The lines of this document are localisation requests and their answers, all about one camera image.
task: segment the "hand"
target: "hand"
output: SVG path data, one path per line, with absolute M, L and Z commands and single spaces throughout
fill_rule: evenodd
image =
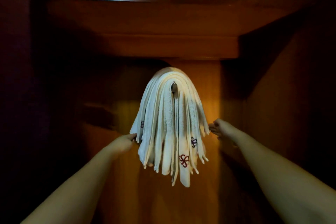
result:
M 209 130 L 218 136 L 218 139 L 224 139 L 225 137 L 228 137 L 232 141 L 235 141 L 235 136 L 238 131 L 238 129 L 232 126 L 230 123 L 221 119 L 217 119 L 213 123 L 209 124 Z
M 111 142 L 107 147 L 110 148 L 113 154 L 122 154 L 129 151 L 132 147 L 132 140 L 137 134 L 123 135 Z

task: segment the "wooden shelf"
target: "wooden shelf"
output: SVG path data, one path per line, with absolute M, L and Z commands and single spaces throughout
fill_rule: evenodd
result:
M 99 53 L 233 59 L 238 38 L 295 10 L 256 0 L 52 0 L 52 23 Z

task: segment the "towel hook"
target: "towel hook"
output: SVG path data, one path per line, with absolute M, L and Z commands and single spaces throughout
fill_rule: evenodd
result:
M 173 92 L 173 94 L 175 93 L 176 89 L 177 89 L 177 84 L 174 81 L 173 84 L 171 85 L 171 91 Z

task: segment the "hanging towels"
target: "hanging towels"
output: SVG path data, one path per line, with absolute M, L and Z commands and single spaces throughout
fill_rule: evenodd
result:
M 199 157 L 204 164 L 202 137 L 209 134 L 202 103 L 189 77 L 180 69 L 167 67 L 158 71 L 143 93 L 132 125 L 144 168 L 154 166 L 158 173 L 172 176 L 174 186 L 180 181 L 190 187 L 190 174 Z

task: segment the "white towel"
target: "white towel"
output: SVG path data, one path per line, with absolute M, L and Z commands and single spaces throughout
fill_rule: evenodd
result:
M 208 161 L 202 137 L 209 129 L 202 103 L 189 77 L 177 68 L 161 69 L 149 81 L 130 133 L 137 133 L 144 168 L 154 165 L 158 173 L 161 166 L 163 175 L 172 176 L 173 186 L 180 171 L 181 183 L 189 187 L 190 174 L 199 173 L 197 158 Z

